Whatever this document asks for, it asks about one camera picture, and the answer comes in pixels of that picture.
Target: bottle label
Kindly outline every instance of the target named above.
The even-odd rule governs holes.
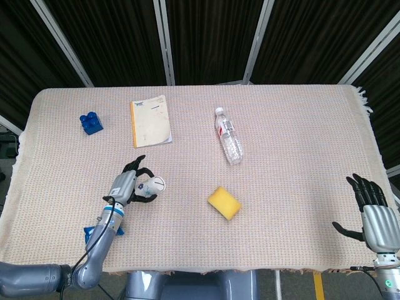
[[[219,123],[218,135],[221,137],[224,133],[234,131],[235,127],[231,121],[222,121]]]

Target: sponge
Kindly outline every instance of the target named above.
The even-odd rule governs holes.
[[[208,198],[208,203],[214,206],[227,220],[232,219],[242,206],[242,204],[222,186],[218,187],[214,194]]]

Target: yellow notebook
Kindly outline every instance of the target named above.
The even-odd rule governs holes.
[[[165,95],[132,101],[131,117],[135,148],[172,142]]]

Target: white bottle cap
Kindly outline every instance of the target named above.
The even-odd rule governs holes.
[[[215,114],[218,116],[224,112],[224,109],[222,107],[217,107],[215,110]]]

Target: blue toy block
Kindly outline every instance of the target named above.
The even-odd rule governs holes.
[[[81,120],[83,130],[85,130],[85,133],[88,135],[94,134],[103,129],[103,125],[95,112],[91,111],[87,116],[82,115],[79,120]]]
[[[85,244],[87,244],[93,231],[94,231],[94,226],[84,227],[83,231],[85,232]],[[118,230],[117,230],[117,236],[123,236],[124,234],[125,234],[125,231],[122,229],[121,226],[119,226]]]

